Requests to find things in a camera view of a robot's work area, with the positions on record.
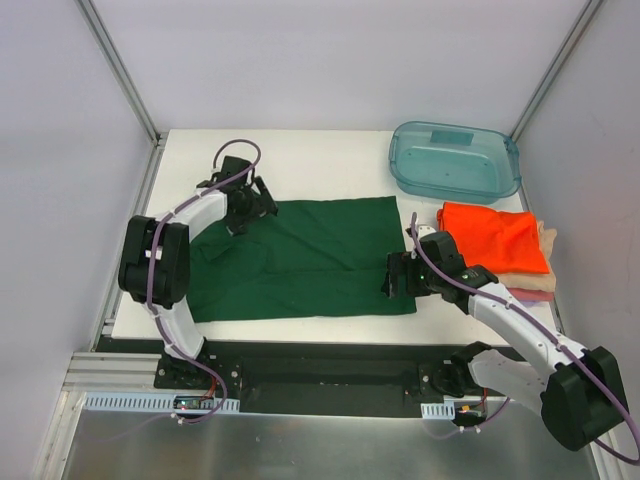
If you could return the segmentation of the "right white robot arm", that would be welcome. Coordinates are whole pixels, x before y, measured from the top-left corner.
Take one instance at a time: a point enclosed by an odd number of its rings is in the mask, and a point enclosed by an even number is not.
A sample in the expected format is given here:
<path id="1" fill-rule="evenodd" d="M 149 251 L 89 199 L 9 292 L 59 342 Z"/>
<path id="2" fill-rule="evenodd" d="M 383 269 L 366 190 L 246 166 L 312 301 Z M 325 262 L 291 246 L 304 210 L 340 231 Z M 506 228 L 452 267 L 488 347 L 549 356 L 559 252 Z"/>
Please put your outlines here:
<path id="1" fill-rule="evenodd" d="M 496 332 L 519 355 L 474 342 L 454 353 L 432 376 L 439 393 L 461 398 L 494 390 L 538 414 L 564 448 L 578 451 L 621 423 L 636 433 L 614 355 L 587 349 L 541 323 L 499 279 L 469 266 L 447 232 L 415 236 L 414 248 L 390 253 L 383 293 L 389 297 L 438 295 Z"/>

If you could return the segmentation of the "green t shirt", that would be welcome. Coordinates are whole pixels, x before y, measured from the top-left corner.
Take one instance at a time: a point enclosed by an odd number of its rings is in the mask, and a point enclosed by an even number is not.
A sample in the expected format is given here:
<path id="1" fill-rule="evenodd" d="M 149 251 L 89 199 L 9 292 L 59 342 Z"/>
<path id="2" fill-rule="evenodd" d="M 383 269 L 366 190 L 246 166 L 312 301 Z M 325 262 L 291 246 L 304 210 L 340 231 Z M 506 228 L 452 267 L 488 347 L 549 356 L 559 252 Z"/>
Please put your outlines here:
<path id="1" fill-rule="evenodd" d="M 244 234 L 216 222 L 193 240 L 188 306 L 197 323 L 413 314 L 382 291 L 404 248 L 393 196 L 283 201 Z"/>

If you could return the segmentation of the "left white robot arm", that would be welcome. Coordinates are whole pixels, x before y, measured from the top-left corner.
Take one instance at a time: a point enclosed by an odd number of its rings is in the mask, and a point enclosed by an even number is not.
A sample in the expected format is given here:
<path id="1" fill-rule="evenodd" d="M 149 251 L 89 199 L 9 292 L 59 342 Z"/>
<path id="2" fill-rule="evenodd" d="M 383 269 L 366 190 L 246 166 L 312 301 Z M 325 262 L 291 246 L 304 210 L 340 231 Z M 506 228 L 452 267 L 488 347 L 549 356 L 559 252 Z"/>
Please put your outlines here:
<path id="1" fill-rule="evenodd" d="M 191 243 L 214 224 L 230 236 L 278 207 L 257 163 L 227 156 L 220 170 L 196 186 L 195 193 L 166 213 L 135 215 L 127 225 L 118 269 L 119 288 L 142 305 L 155 323 L 164 350 L 181 360 L 176 375 L 188 388 L 204 387 L 210 363 L 199 355 L 205 337 L 195 326 L 187 302 L 191 280 Z"/>

